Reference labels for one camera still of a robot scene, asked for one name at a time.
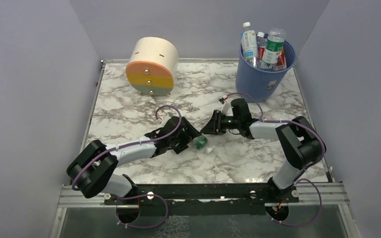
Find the red yellow label juice bottle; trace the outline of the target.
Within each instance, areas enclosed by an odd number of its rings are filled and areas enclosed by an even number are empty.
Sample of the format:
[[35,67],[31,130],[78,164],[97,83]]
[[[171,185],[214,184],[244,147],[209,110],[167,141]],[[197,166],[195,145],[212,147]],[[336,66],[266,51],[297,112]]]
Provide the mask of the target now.
[[284,48],[281,49],[281,52],[278,57],[277,64],[272,66],[273,71],[282,71],[287,68],[286,58],[285,58],[285,51]]

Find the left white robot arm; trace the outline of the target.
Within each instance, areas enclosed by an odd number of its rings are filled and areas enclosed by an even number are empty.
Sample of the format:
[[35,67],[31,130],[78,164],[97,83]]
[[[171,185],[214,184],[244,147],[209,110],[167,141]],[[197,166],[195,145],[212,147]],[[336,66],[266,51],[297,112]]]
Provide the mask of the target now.
[[201,135],[185,117],[173,116],[162,127],[129,143],[109,146],[98,139],[90,142],[68,166],[66,173],[74,189],[81,191],[85,198],[99,193],[127,197],[136,186],[127,175],[114,174],[117,167],[169,150],[180,154]]

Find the green cap clear bottle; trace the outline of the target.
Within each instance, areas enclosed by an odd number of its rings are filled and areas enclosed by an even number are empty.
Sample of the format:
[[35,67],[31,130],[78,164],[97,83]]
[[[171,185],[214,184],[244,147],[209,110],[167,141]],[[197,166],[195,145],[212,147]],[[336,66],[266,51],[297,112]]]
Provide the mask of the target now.
[[287,32],[284,29],[273,28],[269,31],[260,67],[265,71],[273,71],[281,54]]

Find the red label clear bottle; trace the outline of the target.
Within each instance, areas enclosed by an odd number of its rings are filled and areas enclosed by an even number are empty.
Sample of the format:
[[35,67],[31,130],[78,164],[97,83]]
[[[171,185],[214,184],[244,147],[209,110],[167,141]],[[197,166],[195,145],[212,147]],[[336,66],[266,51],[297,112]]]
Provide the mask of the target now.
[[267,43],[267,37],[265,37],[265,34],[263,32],[258,32],[256,35],[256,41],[258,49],[258,58],[256,65],[258,68],[261,68],[261,61]]

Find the green label tea bottle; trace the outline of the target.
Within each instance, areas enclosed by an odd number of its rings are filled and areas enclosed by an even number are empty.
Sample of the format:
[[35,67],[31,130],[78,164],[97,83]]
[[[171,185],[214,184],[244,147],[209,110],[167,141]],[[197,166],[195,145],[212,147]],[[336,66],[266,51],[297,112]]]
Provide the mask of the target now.
[[211,154],[214,149],[208,144],[208,139],[204,135],[200,135],[193,139],[191,143],[193,151],[203,154]]

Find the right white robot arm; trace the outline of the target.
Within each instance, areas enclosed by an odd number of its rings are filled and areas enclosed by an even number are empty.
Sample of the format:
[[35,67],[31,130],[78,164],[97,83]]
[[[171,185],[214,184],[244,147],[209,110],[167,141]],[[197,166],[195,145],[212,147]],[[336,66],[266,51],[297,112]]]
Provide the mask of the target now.
[[222,135],[229,129],[238,130],[247,139],[272,139],[280,142],[285,162],[267,182],[269,192],[275,197],[288,193],[303,173],[318,163],[326,153],[324,141],[305,117],[293,120],[255,119],[245,99],[227,103],[220,99],[221,110],[214,110],[202,134]]

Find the white blue label tea bottle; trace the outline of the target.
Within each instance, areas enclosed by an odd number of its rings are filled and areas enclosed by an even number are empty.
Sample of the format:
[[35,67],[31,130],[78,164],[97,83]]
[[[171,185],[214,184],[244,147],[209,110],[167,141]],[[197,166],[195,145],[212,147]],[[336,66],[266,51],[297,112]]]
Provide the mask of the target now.
[[258,48],[256,32],[252,29],[250,22],[243,23],[244,32],[241,35],[243,56],[246,62],[253,67],[258,67]]

